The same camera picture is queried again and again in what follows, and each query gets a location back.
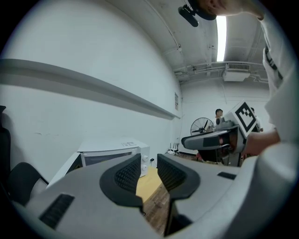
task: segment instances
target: air conditioning unit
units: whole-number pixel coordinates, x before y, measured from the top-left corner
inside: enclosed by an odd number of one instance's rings
[[[244,81],[250,76],[250,65],[228,63],[223,73],[224,81]]]

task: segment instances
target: wooden table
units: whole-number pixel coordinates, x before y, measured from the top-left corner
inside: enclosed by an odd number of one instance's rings
[[[145,203],[161,184],[162,181],[158,175],[158,169],[149,166],[148,174],[138,180],[136,195],[141,197],[143,203]]]

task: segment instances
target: fan grille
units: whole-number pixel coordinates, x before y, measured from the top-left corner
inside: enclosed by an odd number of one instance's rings
[[[199,118],[193,122],[190,129],[191,135],[202,134],[210,132],[215,129],[214,123],[208,118]]]

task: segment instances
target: black chair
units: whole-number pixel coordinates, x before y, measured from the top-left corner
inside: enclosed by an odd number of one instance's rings
[[[2,126],[2,112],[5,108],[0,105],[0,182],[7,190],[6,181],[10,174],[10,133]]]
[[[34,185],[39,179],[49,184],[29,163],[20,162],[17,164],[7,179],[7,188],[11,199],[25,206],[30,199]]]

